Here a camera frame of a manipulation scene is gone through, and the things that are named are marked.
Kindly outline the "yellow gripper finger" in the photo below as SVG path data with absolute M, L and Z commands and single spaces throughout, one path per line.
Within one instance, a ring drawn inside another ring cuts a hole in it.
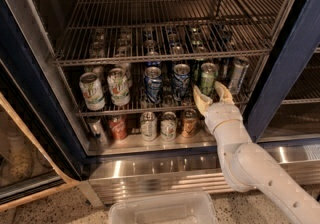
M 233 96 L 229 89 L 225 87 L 222 83 L 219 81 L 216 81 L 214 84 L 214 88 L 219 96 L 219 101 L 227 104 L 233 104 Z
M 213 100 L 203 94 L 196 85 L 193 86 L 193 99 L 198 111 L 202 115 L 205 115 L 208 108 L 213 104 Z

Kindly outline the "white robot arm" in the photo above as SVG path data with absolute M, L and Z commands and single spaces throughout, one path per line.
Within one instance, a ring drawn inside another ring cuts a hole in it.
M 217 102 L 193 87 L 194 102 L 215 137 L 223 176 L 235 191 L 261 191 L 287 216 L 292 224 L 317 224 L 320 204 L 274 160 L 247 132 L 231 92 L 214 83 Z

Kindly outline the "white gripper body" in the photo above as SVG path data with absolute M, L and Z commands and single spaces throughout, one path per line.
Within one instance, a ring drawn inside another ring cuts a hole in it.
M 237 106 L 227 103 L 213 103 L 204 114 L 205 124 L 211 134 L 222 130 L 226 132 L 234 124 L 243 121 Z

